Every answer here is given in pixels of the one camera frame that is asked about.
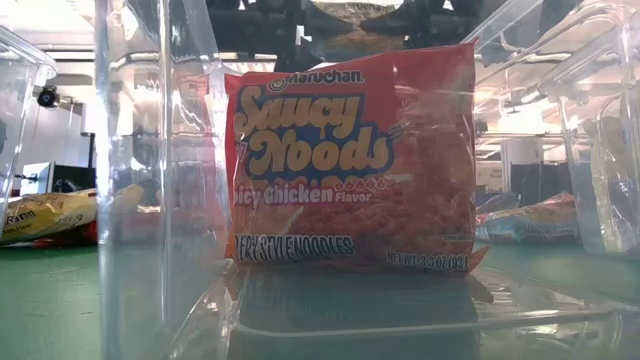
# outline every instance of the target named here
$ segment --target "ramen package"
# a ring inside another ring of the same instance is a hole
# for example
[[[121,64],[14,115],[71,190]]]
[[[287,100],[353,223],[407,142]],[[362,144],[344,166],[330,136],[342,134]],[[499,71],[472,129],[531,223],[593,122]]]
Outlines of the ramen package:
[[[95,189],[23,196],[7,206],[0,246],[37,240],[95,223],[96,212]]]
[[[226,82],[228,257],[475,265],[473,44]]]

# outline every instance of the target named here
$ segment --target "security camera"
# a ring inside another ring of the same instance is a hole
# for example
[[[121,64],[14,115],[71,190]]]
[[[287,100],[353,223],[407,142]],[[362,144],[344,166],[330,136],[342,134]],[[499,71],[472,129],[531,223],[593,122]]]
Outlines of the security camera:
[[[60,105],[60,95],[56,92],[55,86],[44,86],[42,92],[38,94],[38,105],[47,108],[54,109]]]

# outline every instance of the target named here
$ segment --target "transparent plastic bin wall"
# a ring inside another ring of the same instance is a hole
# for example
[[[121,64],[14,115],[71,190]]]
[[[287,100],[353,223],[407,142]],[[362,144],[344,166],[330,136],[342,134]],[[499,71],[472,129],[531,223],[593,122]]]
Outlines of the transparent plastic bin wall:
[[[98,0],[96,39],[104,359],[637,358],[634,307],[482,266],[223,281],[226,96],[204,0]]]
[[[35,85],[55,76],[53,59],[0,26],[0,218],[11,194]]]
[[[99,0],[96,45],[104,356],[161,359],[224,265],[221,63],[203,0]]]
[[[637,0],[514,0],[466,39],[479,39],[478,116],[537,112],[563,132],[591,253],[640,253],[638,9]]]

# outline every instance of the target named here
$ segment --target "green table surface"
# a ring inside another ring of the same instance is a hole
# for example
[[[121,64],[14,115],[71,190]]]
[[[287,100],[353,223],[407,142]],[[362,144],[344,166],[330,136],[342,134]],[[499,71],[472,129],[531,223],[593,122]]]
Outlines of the green table surface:
[[[0,249],[0,359],[100,358],[96,248]]]
[[[640,259],[575,246],[492,246],[482,266],[640,306]],[[97,249],[0,249],[0,285],[1,359],[100,357]]]

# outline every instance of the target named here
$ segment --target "instant noodle package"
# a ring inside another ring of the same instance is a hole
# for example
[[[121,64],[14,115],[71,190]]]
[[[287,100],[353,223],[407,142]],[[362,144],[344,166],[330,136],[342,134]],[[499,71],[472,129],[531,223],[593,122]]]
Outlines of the instant noodle package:
[[[237,263],[467,272],[473,44],[226,78]]]

